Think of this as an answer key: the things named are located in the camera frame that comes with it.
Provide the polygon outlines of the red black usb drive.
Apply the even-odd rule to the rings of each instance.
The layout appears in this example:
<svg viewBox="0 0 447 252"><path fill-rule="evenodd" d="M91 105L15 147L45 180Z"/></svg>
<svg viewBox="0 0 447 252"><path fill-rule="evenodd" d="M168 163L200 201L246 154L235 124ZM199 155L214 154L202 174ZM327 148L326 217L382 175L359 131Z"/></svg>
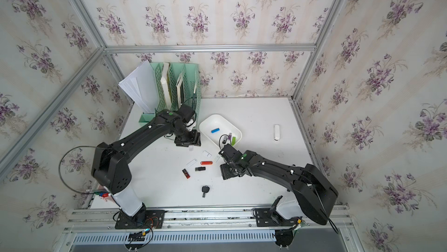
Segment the red black usb drive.
<svg viewBox="0 0 447 252"><path fill-rule="evenodd" d="M189 173L187 172L186 169L183 169L182 172L183 172L183 174L185 175L185 177L186 177L187 179L190 178L190 175L189 175Z"/></svg>

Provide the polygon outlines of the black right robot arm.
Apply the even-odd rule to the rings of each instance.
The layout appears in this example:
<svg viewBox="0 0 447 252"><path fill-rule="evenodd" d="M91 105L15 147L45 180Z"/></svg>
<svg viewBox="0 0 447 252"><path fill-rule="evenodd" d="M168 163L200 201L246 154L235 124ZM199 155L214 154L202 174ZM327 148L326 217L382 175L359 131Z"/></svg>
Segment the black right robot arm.
<svg viewBox="0 0 447 252"><path fill-rule="evenodd" d="M224 163L220 166L222 178L259 177L276 183L295 195L300 214L319 225L327 225L338 198L338 191L326 176L314 165L305 167L285 165L271 161L247 150L240 152L230 144L219 152Z"/></svg>

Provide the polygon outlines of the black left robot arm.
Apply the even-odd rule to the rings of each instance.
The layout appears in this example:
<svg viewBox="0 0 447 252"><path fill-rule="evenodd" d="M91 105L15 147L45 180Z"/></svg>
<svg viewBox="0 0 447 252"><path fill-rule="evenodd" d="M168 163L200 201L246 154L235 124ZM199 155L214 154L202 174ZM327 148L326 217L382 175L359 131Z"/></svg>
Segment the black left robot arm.
<svg viewBox="0 0 447 252"><path fill-rule="evenodd" d="M91 175L109 191L127 217L136 222L146 220L146 206L130 186L129 164L136 155L168 134L175 135L173 142L177 147L200 146L200 133L189 129L189 122L196 119L195 110L183 104L176 111L161 111L129 136L111 144L103 142L95 148Z"/></svg>

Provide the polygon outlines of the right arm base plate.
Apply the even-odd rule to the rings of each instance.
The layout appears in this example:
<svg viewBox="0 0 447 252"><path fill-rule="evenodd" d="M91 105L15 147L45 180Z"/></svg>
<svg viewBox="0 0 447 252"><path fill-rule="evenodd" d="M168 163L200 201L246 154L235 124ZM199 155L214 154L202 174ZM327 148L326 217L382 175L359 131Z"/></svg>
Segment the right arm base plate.
<svg viewBox="0 0 447 252"><path fill-rule="evenodd" d="M257 227L291 227L305 215L295 198L278 196L269 208L255 208Z"/></svg>

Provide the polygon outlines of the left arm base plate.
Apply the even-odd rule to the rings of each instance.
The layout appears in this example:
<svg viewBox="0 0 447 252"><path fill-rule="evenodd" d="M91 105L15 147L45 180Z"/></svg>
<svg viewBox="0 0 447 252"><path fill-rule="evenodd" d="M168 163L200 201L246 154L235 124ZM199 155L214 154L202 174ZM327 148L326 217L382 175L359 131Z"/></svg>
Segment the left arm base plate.
<svg viewBox="0 0 447 252"><path fill-rule="evenodd" d="M146 210L138 212L134 217L127 216L123 211L114 214L115 229L161 229L166 211Z"/></svg>

